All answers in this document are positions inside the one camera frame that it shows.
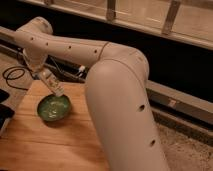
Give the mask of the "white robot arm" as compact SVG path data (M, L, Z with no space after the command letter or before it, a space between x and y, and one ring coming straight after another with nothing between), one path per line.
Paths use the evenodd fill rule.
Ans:
M42 17L19 27L14 40L33 72L43 69L49 55L89 68L86 103L110 171L170 171L147 97L149 65L140 50L55 36Z

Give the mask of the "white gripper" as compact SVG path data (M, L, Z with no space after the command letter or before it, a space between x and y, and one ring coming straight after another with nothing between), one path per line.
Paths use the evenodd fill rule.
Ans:
M38 75L44 68L45 62L42 60L31 60L28 62L28 67L33 76Z

